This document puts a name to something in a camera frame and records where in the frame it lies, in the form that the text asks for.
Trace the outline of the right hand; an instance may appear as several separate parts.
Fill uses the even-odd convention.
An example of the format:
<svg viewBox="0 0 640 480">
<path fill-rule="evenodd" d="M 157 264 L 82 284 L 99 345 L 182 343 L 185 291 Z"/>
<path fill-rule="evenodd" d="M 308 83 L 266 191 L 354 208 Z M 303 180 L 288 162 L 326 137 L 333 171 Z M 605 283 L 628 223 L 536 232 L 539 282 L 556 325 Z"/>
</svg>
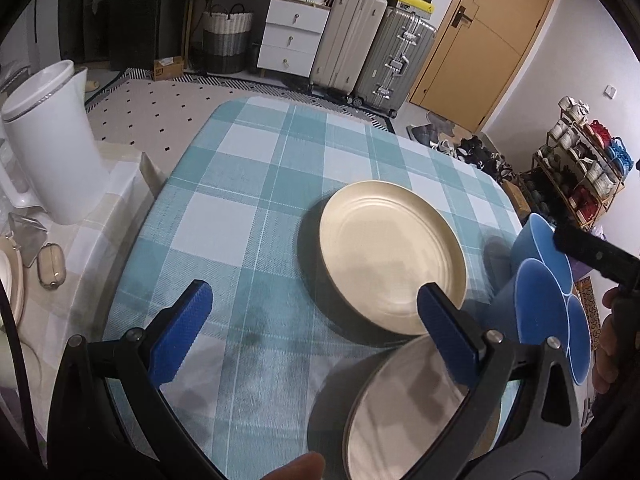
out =
<svg viewBox="0 0 640 480">
<path fill-rule="evenodd" d="M 602 298 L 603 307 L 613 311 L 616 304 L 622 304 L 618 301 L 620 296 L 620 286 L 609 289 Z M 592 385 L 597 394 L 605 394 L 610 390 L 611 386 L 620 377 L 620 368 L 618 364 L 622 362 L 620 356 L 623 354 L 622 347 L 618 342 L 617 333 L 614 323 L 614 315 L 610 313 L 602 324 L 599 345 L 594 352 L 594 364 L 592 369 Z M 639 367 L 639 356 L 635 356 L 630 364 L 634 363 L 634 368 Z"/>
</svg>

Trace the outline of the left hand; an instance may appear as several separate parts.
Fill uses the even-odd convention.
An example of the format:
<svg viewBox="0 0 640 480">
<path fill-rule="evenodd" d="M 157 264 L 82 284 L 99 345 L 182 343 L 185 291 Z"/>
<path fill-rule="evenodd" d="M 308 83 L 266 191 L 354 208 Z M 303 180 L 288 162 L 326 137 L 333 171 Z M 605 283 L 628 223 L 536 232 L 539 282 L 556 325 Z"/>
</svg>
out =
<svg viewBox="0 0 640 480">
<path fill-rule="evenodd" d="M 326 460 L 317 452 L 308 452 L 271 471 L 262 480 L 321 480 Z"/>
</svg>

